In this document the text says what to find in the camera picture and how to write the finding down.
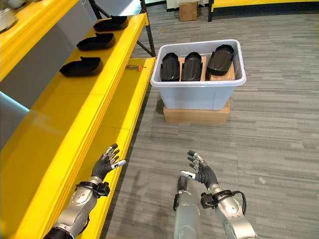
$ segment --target robotic hand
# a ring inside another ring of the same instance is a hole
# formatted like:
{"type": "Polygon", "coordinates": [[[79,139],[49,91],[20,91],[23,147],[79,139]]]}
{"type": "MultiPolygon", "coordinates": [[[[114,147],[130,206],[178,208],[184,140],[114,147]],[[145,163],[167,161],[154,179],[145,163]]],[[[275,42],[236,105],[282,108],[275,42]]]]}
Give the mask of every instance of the robotic hand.
{"type": "Polygon", "coordinates": [[[217,182],[213,170],[207,163],[194,151],[189,151],[188,159],[191,161],[190,166],[196,171],[191,173],[181,171],[180,174],[187,178],[192,178],[203,183],[209,194],[201,194],[201,205],[203,208],[216,209],[217,217],[223,224],[227,238],[229,239],[254,239],[257,235],[251,224],[245,218],[246,199],[242,192],[224,190],[217,182]],[[234,195],[240,193],[243,197],[243,209],[234,195]]]}
{"type": "Polygon", "coordinates": [[[85,230],[97,199],[110,193],[109,184],[102,183],[107,173],[126,163],[125,160],[116,162],[119,158],[116,154],[120,152],[115,150],[117,147],[116,143],[111,145],[95,163],[90,179],[77,185],[69,205],[44,239],[74,239],[85,230]]]}

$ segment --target white plastic bin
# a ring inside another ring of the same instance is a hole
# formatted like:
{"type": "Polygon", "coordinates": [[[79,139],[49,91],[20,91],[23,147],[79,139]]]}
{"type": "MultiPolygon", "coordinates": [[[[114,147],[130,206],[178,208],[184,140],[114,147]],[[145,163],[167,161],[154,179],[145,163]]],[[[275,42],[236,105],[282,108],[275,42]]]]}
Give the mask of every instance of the white plastic bin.
{"type": "Polygon", "coordinates": [[[151,78],[151,85],[158,88],[160,96],[168,109],[220,110],[224,107],[235,88],[245,82],[246,72],[240,43],[232,39],[164,45],[159,50],[151,78]],[[222,44],[228,44],[234,48],[235,56],[233,63],[235,68],[235,80],[194,82],[160,81],[160,65],[166,54],[174,52],[178,57],[183,57],[190,52],[198,52],[200,55],[207,55],[208,63],[212,51],[215,51],[215,49],[222,44]]]}

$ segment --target gray carpet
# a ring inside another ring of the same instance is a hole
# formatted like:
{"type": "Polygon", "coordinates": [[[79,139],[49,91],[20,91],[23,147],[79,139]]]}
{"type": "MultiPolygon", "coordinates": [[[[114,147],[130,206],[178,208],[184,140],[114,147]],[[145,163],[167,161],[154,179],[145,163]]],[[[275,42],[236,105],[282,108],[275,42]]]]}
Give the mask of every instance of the gray carpet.
{"type": "MultiPolygon", "coordinates": [[[[156,50],[170,43],[240,41],[247,82],[231,97],[226,126],[167,124],[152,88],[102,238],[172,238],[172,203],[186,153],[198,152],[228,189],[245,193],[261,239],[319,238],[319,14],[179,22],[165,5],[148,7],[156,50]]],[[[147,44],[144,32],[140,38],[147,44]]],[[[133,57],[147,56],[137,46],[133,57]]],[[[198,198],[204,186],[189,184],[198,198]]],[[[226,238],[201,210],[204,238],[226,238]]]]}

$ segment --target yellow shelving unit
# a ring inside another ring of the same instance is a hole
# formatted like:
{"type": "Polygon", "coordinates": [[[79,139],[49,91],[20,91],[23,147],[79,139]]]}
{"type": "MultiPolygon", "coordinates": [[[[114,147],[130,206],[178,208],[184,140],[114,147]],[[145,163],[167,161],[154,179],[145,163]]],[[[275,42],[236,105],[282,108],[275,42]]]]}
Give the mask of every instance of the yellow shelving unit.
{"type": "MultiPolygon", "coordinates": [[[[105,151],[106,147],[114,142],[117,142],[119,145],[120,159],[125,158],[144,95],[153,72],[155,58],[132,59],[130,63],[146,68],[143,68],[142,72],[130,69],[124,71],[96,136],[93,139],[92,145],[85,157],[76,182],[88,179],[96,160],[105,151]]],[[[107,175],[105,181],[109,183],[111,193],[108,197],[102,197],[98,200],[96,207],[90,214],[89,226],[79,238],[99,238],[120,172],[121,168],[118,168],[107,175]]]]}
{"type": "Polygon", "coordinates": [[[213,7],[227,7],[227,6],[243,6],[243,5],[258,5],[271,3],[288,3],[288,2],[308,2],[316,0],[215,0],[213,7]]]}
{"type": "Polygon", "coordinates": [[[32,1],[17,10],[17,23],[0,34],[0,81],[78,0],[32,1]]]}
{"type": "MultiPolygon", "coordinates": [[[[3,236],[42,238],[74,190],[75,179],[90,176],[86,173],[92,167],[85,168],[89,160],[84,164],[83,160],[89,157],[93,163],[98,159],[89,156],[95,155],[94,148],[101,153],[109,143],[117,142],[121,156],[125,156],[155,59],[134,60],[132,64],[137,61],[147,67],[142,72],[123,72],[146,24],[145,13],[130,16],[128,27],[114,32],[116,44],[112,48],[89,52],[75,49],[65,64],[80,56],[98,56],[104,63],[102,72],[80,78],[57,73],[14,132],[0,155],[3,236]],[[138,81],[135,87],[131,85],[134,81],[138,81]],[[104,130],[108,130],[107,135],[101,133],[104,130]],[[19,190],[13,191],[13,185],[20,185],[19,190]]],[[[86,37],[94,34],[91,29],[86,37]]],[[[107,178],[113,189],[118,174],[113,172],[107,178]]],[[[98,207],[107,208],[110,198],[102,199],[98,207]]],[[[103,213],[93,221],[101,223],[106,210],[103,213]]]]}

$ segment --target black metal frame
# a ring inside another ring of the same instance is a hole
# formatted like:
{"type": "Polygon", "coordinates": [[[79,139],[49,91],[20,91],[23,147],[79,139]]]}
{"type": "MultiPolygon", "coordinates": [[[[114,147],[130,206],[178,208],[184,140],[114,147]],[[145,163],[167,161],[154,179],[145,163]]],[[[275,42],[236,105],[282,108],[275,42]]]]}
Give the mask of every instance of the black metal frame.
{"type": "Polygon", "coordinates": [[[208,0],[208,22],[211,22],[213,18],[213,12],[211,11],[213,4],[214,0],[208,0]]]}
{"type": "MultiPolygon", "coordinates": [[[[101,13],[106,16],[106,17],[111,17],[107,12],[105,12],[100,6],[98,6],[94,0],[89,0],[89,3],[93,9],[93,12],[96,16],[97,19],[102,19],[101,13]]],[[[148,22],[149,22],[149,16],[148,16],[148,11],[146,9],[146,4],[145,4],[145,0],[140,0],[140,4],[141,4],[141,12],[142,13],[146,13],[147,18],[148,18],[148,22]]],[[[148,50],[140,41],[137,41],[137,44],[143,48],[148,54],[150,54],[152,57],[156,57],[156,53],[155,53],[155,48],[154,48],[154,42],[153,42],[153,37],[152,37],[152,32],[151,32],[151,26],[150,26],[150,22],[148,25],[146,25],[146,31],[148,33],[148,39],[150,42],[150,47],[151,50],[148,50]]]]}

